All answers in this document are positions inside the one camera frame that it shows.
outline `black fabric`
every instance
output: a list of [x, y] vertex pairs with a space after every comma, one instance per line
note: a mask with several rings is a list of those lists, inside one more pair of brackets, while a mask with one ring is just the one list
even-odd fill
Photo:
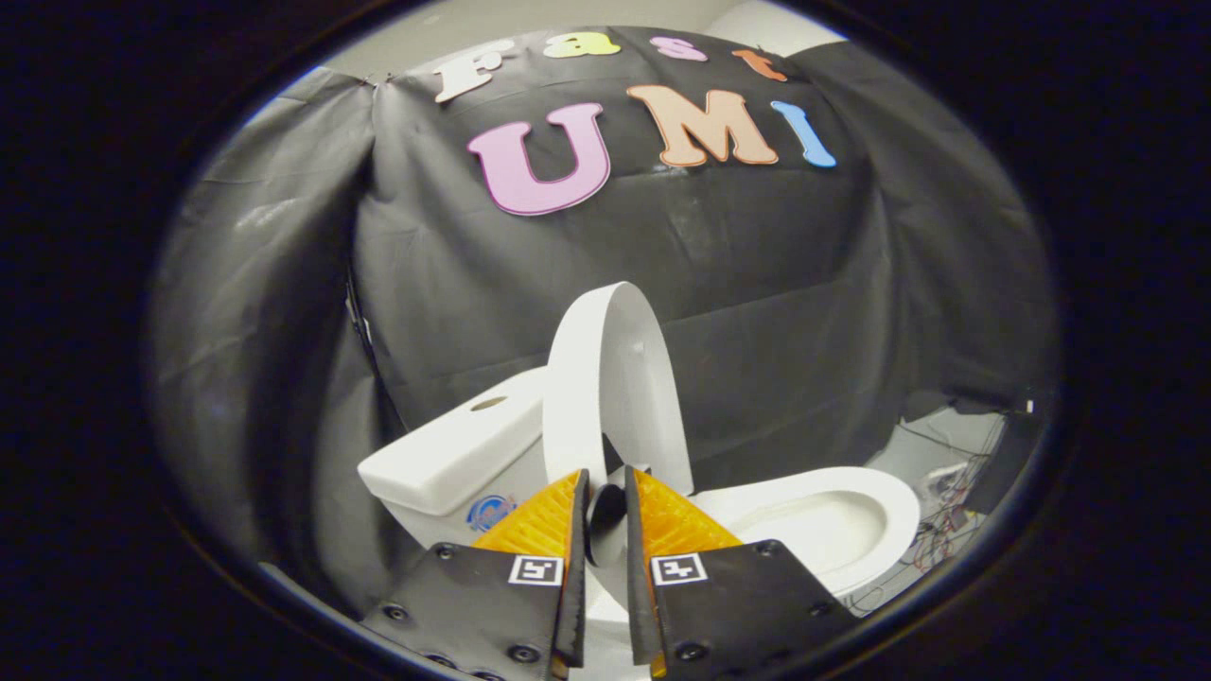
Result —
[[[1034, 218], [925, 92], [850, 44], [770, 56], [791, 76], [776, 82], [731, 42], [606, 30], [620, 53], [551, 59], [561, 32], [515, 36], [492, 82], [446, 105], [434, 64], [377, 87], [317, 69], [185, 199], [155, 284], [151, 390], [165, 457], [241, 555], [367, 612], [417, 546], [356, 464], [402, 433], [396, 413], [419, 427], [544, 364], [566, 308], [621, 280], [661, 321], [699, 490], [861, 465], [913, 390], [1011, 402], [1051, 376]], [[664, 57], [653, 35], [710, 61]], [[625, 92], [648, 84], [699, 105], [742, 95], [780, 161], [665, 166]], [[807, 110], [836, 167], [803, 160], [775, 99]], [[609, 182], [556, 213], [499, 210], [470, 138], [527, 121], [534, 173], [562, 177], [567, 137], [544, 119], [580, 102], [604, 109]]]

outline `white toilet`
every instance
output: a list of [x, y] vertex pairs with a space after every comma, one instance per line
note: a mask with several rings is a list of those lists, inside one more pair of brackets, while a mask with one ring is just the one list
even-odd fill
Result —
[[[742, 542], [781, 540], [838, 597], [894, 566], [916, 536], [917, 496], [873, 469], [826, 468], [695, 494], [668, 351], [650, 305], [627, 282], [572, 304], [545, 370], [484, 391], [357, 470], [423, 545], [470, 544], [501, 515], [477, 504], [507, 509], [582, 468], [590, 488], [601, 488], [603, 433], [624, 463], [649, 470]], [[586, 594], [586, 654], [596, 637], [616, 648], [606, 657], [620, 664], [629, 646], [622, 534], [619, 526], [593, 537]]]

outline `sticker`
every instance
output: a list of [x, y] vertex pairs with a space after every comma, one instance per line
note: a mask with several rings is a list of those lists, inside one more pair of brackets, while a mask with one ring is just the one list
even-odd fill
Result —
[[828, 149], [825, 149], [823, 142], [820, 142], [816, 131], [808, 122], [807, 111], [786, 102], [770, 102], [769, 105], [786, 116], [786, 122], [791, 124], [791, 130], [799, 138], [799, 144], [803, 144], [803, 158], [809, 164], [822, 168], [831, 168], [837, 165], [837, 159], [828, 153]]
[[546, 121], [563, 126], [576, 156], [576, 170], [562, 179], [534, 177], [524, 138], [528, 122], [511, 122], [477, 136], [466, 148], [480, 156], [483, 179], [497, 206], [517, 216], [540, 216], [575, 206], [596, 194], [609, 179], [609, 153], [597, 127], [602, 105], [573, 104], [547, 114]]
[[652, 580], [656, 586], [705, 582], [706, 568], [698, 554], [656, 556], [652, 559]]
[[610, 42], [608, 35], [597, 32], [564, 33], [547, 40], [546, 44], [549, 47], [543, 50], [543, 53], [556, 59], [581, 55], [616, 55], [622, 50]]
[[442, 91], [437, 93], [437, 97], [434, 97], [434, 101], [438, 104], [449, 102], [492, 80], [492, 74], [480, 71], [499, 69], [503, 63], [500, 52], [510, 50], [512, 46], [512, 40], [489, 42], [434, 69], [435, 75], [442, 76]]
[[488, 494], [471, 504], [471, 510], [466, 514], [466, 523], [476, 532], [487, 532], [516, 508], [517, 502], [513, 500], [512, 496], [506, 499], [500, 494]]
[[666, 38], [664, 35], [658, 35], [652, 39], [652, 44], [659, 47], [658, 52], [666, 57], [672, 57], [673, 59], [685, 59], [689, 62], [705, 62], [706, 53], [700, 52], [694, 47], [694, 44], [689, 40], [682, 40], [681, 38]]
[[706, 110], [676, 90], [664, 85], [637, 85], [626, 93], [648, 105], [648, 111], [665, 139], [660, 160], [670, 166], [700, 166], [706, 154], [690, 142], [693, 135], [721, 162], [728, 160], [728, 139], [735, 143], [736, 159], [753, 165], [777, 162], [777, 153], [769, 148], [745, 108], [745, 98], [727, 90], [706, 93]]
[[770, 80], [779, 80], [786, 82], [786, 74], [780, 74], [774, 69], [771, 69], [770, 64], [773, 64], [774, 62], [770, 62], [769, 59], [762, 57], [757, 52], [753, 52], [752, 50], [736, 50], [735, 52], [733, 52], [733, 55], [744, 59], [746, 64], [752, 67], [754, 71], [762, 74], [763, 76]]
[[510, 584], [558, 586], [563, 584], [563, 559], [552, 556], [517, 556], [509, 573]]

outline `letter cutout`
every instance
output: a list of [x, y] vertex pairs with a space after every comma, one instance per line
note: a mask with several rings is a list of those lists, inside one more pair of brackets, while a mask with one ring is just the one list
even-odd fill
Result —
[[549, 47], [543, 50], [543, 53], [556, 59], [581, 55], [615, 55], [622, 50], [610, 42], [608, 35], [596, 32], [564, 33], [547, 40], [546, 44]]
[[434, 97], [434, 101], [438, 104], [449, 102], [492, 80], [492, 74], [482, 74], [480, 69], [488, 71], [499, 69], [501, 64], [500, 52], [510, 50], [512, 46], [512, 40], [498, 40], [437, 67], [434, 74], [442, 76], [442, 91], [437, 93], [437, 97]]
[[770, 62], [769, 59], [762, 57], [757, 52], [753, 52], [752, 50], [736, 50], [735, 52], [733, 52], [733, 55], [744, 59], [746, 64], [752, 67], [754, 71], [762, 74], [763, 76], [770, 80], [780, 80], [782, 82], [786, 82], [786, 74], [780, 74], [774, 69], [771, 69], [770, 64], [773, 64], [774, 62]]
[[466, 148], [480, 156], [483, 179], [497, 206], [515, 216], [541, 216], [575, 206], [596, 194], [609, 179], [609, 153], [597, 127], [597, 103], [573, 104], [547, 114], [562, 125], [576, 156], [576, 170], [563, 179], [543, 182], [534, 177], [526, 154], [528, 122], [511, 122], [477, 136]]
[[658, 52], [675, 59], [687, 59], [690, 62], [705, 62], [706, 55], [694, 47], [689, 40], [681, 38], [665, 38], [658, 35], [652, 39], [652, 44], [659, 47]]
[[777, 162], [757, 125], [748, 116], [745, 98], [727, 90], [706, 93], [706, 111], [664, 85], [636, 85], [626, 93], [648, 105], [656, 120], [665, 150], [660, 160], [670, 166], [700, 166], [706, 154], [690, 142], [693, 135], [721, 162], [728, 160], [728, 137], [735, 142], [736, 159], [753, 165]]
[[786, 116], [786, 122], [791, 124], [791, 130], [799, 138], [799, 144], [803, 144], [803, 158], [809, 164], [822, 168], [831, 168], [837, 165], [837, 159], [828, 153], [828, 149], [825, 149], [823, 142], [820, 142], [816, 131], [808, 122], [807, 111], [786, 102], [770, 102], [769, 105]]

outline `white wall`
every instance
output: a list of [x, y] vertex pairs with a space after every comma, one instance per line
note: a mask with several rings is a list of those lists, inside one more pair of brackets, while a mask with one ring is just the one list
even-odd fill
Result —
[[757, 46], [784, 57], [845, 40], [798, 12], [761, 0], [740, 2], [698, 33]]
[[379, 82], [430, 59], [530, 30], [647, 25], [790, 55], [837, 34], [773, 2], [744, 0], [438, 0], [332, 56], [329, 69]]

